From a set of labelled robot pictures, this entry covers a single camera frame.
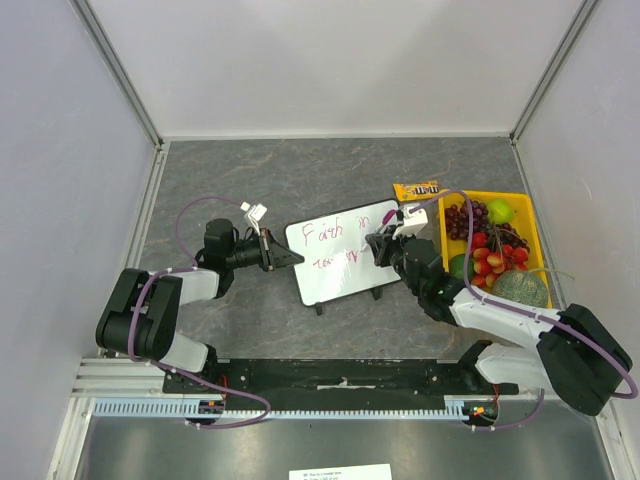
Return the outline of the magenta whiteboard marker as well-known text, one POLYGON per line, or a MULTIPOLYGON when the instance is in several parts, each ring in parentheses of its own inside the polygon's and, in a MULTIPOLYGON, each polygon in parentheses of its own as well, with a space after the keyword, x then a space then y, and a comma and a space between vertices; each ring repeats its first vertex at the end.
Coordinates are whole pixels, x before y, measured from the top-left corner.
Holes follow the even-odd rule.
MULTIPOLYGON (((396 210, 395 209, 391 209, 391 210, 387 211, 385 213, 385 215, 383 216, 383 218, 382 218, 381 222, 379 223, 379 225, 374 229, 373 234, 382 233, 385 230, 385 228, 386 228, 387 224, 389 223, 389 221, 395 215, 396 215, 396 210)), ((361 248, 360 248, 360 251, 364 252, 367 248, 368 248, 368 243, 367 243, 367 241, 364 241, 362 246, 361 246, 361 248)))

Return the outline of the white whiteboard black frame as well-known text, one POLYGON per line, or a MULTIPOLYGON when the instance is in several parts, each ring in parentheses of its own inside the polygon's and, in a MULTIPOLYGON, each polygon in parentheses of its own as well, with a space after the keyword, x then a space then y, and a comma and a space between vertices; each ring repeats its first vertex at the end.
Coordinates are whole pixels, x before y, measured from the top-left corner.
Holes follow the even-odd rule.
POLYGON ((365 236, 384 215, 398 208, 386 199, 356 208, 288 224, 284 236, 290 250, 304 257, 294 266, 301 303, 314 307, 335 299, 398 282, 391 267, 377 267, 365 236))

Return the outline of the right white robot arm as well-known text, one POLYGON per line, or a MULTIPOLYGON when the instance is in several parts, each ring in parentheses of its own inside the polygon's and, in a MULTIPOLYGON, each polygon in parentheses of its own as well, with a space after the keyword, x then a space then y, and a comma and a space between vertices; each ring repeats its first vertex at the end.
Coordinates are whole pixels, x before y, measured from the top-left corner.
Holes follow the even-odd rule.
POLYGON ((392 268, 431 319, 503 339, 458 368, 465 391, 517 384, 550 391, 589 416, 612 398, 638 396, 631 358, 586 307, 531 307, 484 294, 446 272, 433 242, 424 238, 376 233, 366 242, 375 265, 392 268))

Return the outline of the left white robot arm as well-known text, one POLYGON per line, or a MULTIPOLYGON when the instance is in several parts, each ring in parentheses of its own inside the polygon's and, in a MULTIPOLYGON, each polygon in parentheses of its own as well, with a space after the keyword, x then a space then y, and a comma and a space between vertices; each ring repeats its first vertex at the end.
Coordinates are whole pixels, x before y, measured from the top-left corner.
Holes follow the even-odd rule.
POLYGON ((155 273, 127 268, 118 277, 98 321, 98 347, 132 360, 147 360, 184 375, 198 393, 216 388, 221 375, 216 350, 177 332, 182 306, 226 295, 235 271, 256 266, 264 272, 292 267, 304 257, 280 244, 266 228, 241 238, 227 219, 207 223, 196 263, 155 273))

